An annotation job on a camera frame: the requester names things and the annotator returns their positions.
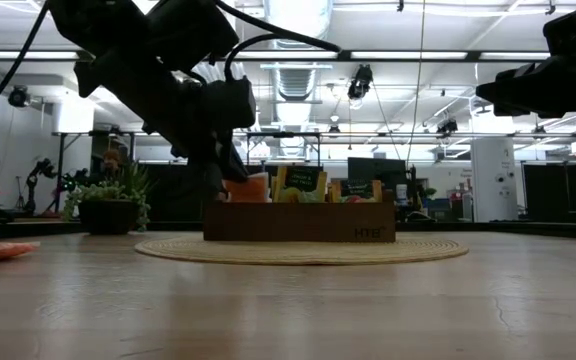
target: plant pot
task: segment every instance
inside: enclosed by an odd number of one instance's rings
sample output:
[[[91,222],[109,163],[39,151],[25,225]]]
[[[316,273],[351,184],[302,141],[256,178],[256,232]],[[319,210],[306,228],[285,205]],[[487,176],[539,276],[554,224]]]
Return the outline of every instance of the plant pot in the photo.
[[[82,201],[79,220],[93,235],[123,235],[132,230],[139,217],[139,205],[129,200]]]

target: pillar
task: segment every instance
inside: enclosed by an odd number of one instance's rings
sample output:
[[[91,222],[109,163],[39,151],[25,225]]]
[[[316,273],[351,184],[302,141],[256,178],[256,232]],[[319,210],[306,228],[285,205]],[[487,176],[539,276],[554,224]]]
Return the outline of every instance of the pillar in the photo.
[[[472,142],[475,221],[516,220],[517,183],[511,138]]]

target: potted plant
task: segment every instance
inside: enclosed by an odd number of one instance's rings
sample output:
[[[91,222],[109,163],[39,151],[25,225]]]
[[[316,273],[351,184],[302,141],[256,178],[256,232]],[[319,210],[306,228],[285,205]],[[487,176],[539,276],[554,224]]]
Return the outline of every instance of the potted plant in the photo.
[[[432,197],[435,196],[436,193],[437,193],[436,189],[433,188],[426,189],[426,196],[428,197],[428,199],[432,199]]]
[[[91,234],[126,234],[135,226],[143,231],[150,209],[146,196],[152,186],[146,169],[131,163],[113,178],[71,192],[63,218],[71,220],[78,208],[79,219]]]

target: green plant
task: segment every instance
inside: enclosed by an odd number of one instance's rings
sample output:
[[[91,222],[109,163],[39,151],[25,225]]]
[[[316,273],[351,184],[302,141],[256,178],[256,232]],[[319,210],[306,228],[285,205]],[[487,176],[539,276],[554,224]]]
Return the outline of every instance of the green plant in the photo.
[[[154,182],[148,178],[146,168],[139,166],[137,162],[131,163],[116,177],[97,185],[80,186],[68,194],[62,217],[66,221],[71,220],[75,208],[83,201],[129,200],[139,205],[137,225],[139,225],[139,231],[144,231],[149,222],[148,210],[150,210],[146,198],[153,186]]]
[[[426,196],[432,198],[437,193],[437,189],[428,188],[426,189]]]

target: yellow package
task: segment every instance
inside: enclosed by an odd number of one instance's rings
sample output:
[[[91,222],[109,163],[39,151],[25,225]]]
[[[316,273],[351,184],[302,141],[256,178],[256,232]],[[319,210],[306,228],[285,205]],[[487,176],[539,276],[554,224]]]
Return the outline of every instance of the yellow package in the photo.
[[[316,167],[286,167],[277,171],[273,202],[321,203],[326,195],[325,171]]]
[[[341,180],[332,183],[332,202],[365,203],[381,202],[381,181]]]
[[[273,176],[270,178],[270,196],[275,198],[275,189],[277,188],[277,177]]]

